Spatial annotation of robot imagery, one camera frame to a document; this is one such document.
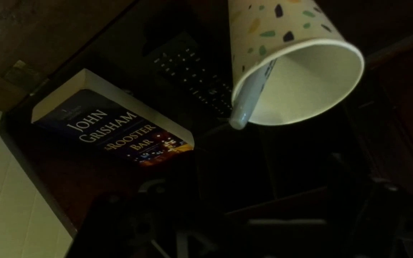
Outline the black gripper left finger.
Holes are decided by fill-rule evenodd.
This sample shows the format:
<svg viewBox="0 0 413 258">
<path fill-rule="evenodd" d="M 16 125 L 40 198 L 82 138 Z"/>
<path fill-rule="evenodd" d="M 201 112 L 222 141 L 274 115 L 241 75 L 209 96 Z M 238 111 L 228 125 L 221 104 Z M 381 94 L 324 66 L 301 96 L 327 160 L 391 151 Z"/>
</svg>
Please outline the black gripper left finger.
<svg viewBox="0 0 413 258">
<path fill-rule="evenodd" d="M 97 198 L 77 230 L 66 258 L 199 258 L 202 234 L 191 198 L 172 185 L 153 185 L 135 197 Z"/>
</svg>

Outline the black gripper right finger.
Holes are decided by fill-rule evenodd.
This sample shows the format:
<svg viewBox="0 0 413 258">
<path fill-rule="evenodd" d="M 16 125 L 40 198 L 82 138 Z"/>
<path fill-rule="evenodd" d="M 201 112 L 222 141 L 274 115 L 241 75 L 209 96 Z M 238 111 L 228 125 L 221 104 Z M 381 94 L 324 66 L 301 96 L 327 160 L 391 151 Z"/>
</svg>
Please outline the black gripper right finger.
<svg viewBox="0 0 413 258">
<path fill-rule="evenodd" d="M 340 154 L 330 162 L 338 258 L 413 258 L 413 195 Z"/>
</svg>

